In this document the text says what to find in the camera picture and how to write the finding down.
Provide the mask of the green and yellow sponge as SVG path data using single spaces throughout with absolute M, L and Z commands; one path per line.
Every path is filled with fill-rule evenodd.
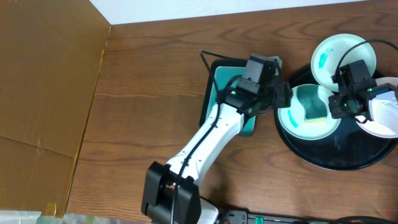
M 319 85 L 302 85 L 297 88 L 297 99 L 304 109 L 304 121 L 316 122 L 327 118 L 328 111 L 318 94 Z

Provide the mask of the mint plate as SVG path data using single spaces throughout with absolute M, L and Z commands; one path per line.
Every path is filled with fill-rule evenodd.
M 299 139 L 319 140 L 331 135 L 337 129 L 341 121 L 340 119 L 333 119 L 331 117 L 328 107 L 328 98 L 333 95 L 333 92 L 319 85 L 318 94 L 326 105 L 328 111 L 327 118 L 323 121 L 305 122 L 304 109 L 297 99 L 297 88 L 299 86 L 295 86 L 292 89 L 291 106 L 289 108 L 278 109 L 277 120 L 285 131 Z
M 338 62 L 351 47 L 364 42 L 360 36 L 353 34 L 337 34 L 325 39 L 314 51 L 311 70 L 316 81 L 325 88 L 338 92 L 338 84 L 331 77 L 335 74 Z M 363 44 L 353 49 L 343 59 L 341 66 L 364 60 L 371 75 L 376 70 L 376 54 L 370 44 Z

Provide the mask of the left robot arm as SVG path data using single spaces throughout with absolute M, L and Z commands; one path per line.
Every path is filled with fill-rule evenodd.
M 290 107 L 292 89 L 281 76 L 278 56 L 252 54 L 244 73 L 224 88 L 212 80 L 215 105 L 209 117 L 166 164 L 150 165 L 141 212 L 155 223 L 221 223 L 217 206 L 200 196 L 201 183 L 225 145 L 251 118 L 267 109 Z

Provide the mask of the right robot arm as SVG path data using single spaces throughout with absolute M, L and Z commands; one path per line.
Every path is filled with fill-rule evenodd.
M 343 70 L 331 77 L 338 94 L 328 98 L 332 118 L 350 118 L 359 123 L 375 121 L 394 129 L 397 118 L 397 85 L 378 85 L 369 73 Z

